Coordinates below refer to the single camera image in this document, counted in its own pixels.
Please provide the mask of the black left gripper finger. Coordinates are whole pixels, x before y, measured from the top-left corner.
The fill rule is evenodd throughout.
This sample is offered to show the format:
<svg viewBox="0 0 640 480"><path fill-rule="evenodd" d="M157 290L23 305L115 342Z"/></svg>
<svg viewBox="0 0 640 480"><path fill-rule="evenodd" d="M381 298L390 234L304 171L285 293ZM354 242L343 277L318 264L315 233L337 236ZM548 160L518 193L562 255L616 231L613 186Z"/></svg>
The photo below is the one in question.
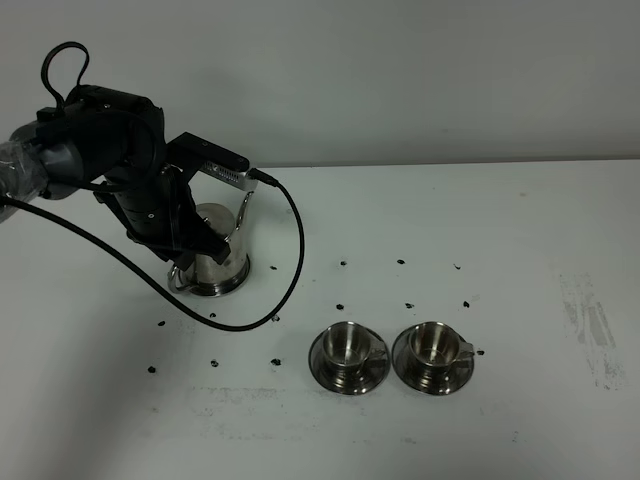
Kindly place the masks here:
<svg viewBox="0 0 640 480"><path fill-rule="evenodd" d="M231 253L228 243L197 214L179 216L178 239L179 246L193 247L216 264L223 264Z"/></svg>
<svg viewBox="0 0 640 480"><path fill-rule="evenodd" d="M175 246L167 250L167 256L181 271L188 270L195 261L198 251L193 247Z"/></svg>

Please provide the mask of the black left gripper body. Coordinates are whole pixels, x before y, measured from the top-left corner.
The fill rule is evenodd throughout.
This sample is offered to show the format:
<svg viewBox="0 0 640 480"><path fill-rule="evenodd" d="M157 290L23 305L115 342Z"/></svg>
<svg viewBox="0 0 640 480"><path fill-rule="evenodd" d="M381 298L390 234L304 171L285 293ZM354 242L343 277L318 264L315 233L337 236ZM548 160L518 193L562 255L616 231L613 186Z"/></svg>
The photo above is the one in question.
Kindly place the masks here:
<svg viewBox="0 0 640 480"><path fill-rule="evenodd" d="M179 246L179 216L197 214L182 172L170 165L140 188L94 196L125 227L129 239L163 260L170 260L169 248Z"/></svg>

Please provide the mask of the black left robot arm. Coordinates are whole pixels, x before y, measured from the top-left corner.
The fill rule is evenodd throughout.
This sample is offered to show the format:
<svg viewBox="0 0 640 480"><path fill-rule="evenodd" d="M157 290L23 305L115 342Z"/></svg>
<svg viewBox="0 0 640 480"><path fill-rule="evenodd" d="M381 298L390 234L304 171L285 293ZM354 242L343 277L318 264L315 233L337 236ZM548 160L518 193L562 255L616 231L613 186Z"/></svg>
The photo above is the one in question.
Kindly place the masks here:
<svg viewBox="0 0 640 480"><path fill-rule="evenodd" d="M166 141L164 127L150 99L83 85L12 138L43 168L45 197L89 189L132 241L162 260L183 270L197 255L223 264L231 248L198 214L189 182L206 162L231 164L232 155L190 133Z"/></svg>

